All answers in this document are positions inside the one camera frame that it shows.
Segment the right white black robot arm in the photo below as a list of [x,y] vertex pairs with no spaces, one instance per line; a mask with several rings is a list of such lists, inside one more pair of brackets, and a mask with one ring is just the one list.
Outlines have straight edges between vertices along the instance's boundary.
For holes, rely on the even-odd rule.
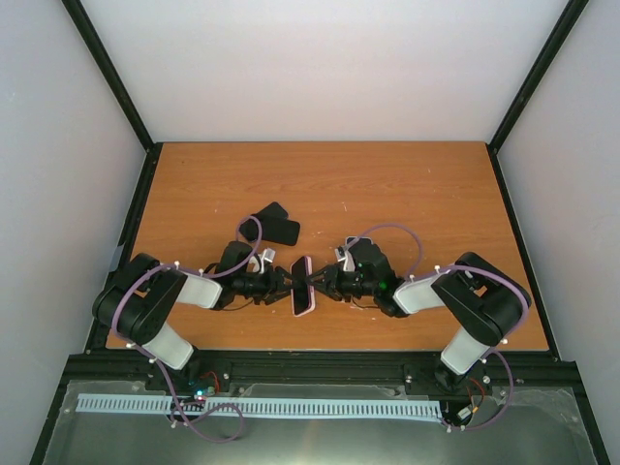
[[334,300],[370,296],[393,318],[447,308],[459,329],[441,351],[434,372],[445,390],[454,390],[477,362],[502,344],[532,304],[522,286],[474,252],[420,278],[397,275],[384,254],[362,259],[345,253],[339,263],[308,274],[305,282]]

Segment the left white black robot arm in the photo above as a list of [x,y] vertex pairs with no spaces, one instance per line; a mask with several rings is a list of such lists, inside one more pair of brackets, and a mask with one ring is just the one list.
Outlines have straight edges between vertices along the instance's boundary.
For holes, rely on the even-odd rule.
[[192,270],[141,253],[97,296],[93,316],[131,348],[166,365],[178,388],[191,389],[200,382],[202,367],[192,359],[195,346],[168,323],[172,307],[184,303],[221,311],[238,296],[257,305],[291,296],[305,279],[275,267],[274,256],[272,249],[258,254],[250,245],[232,241],[218,263]]

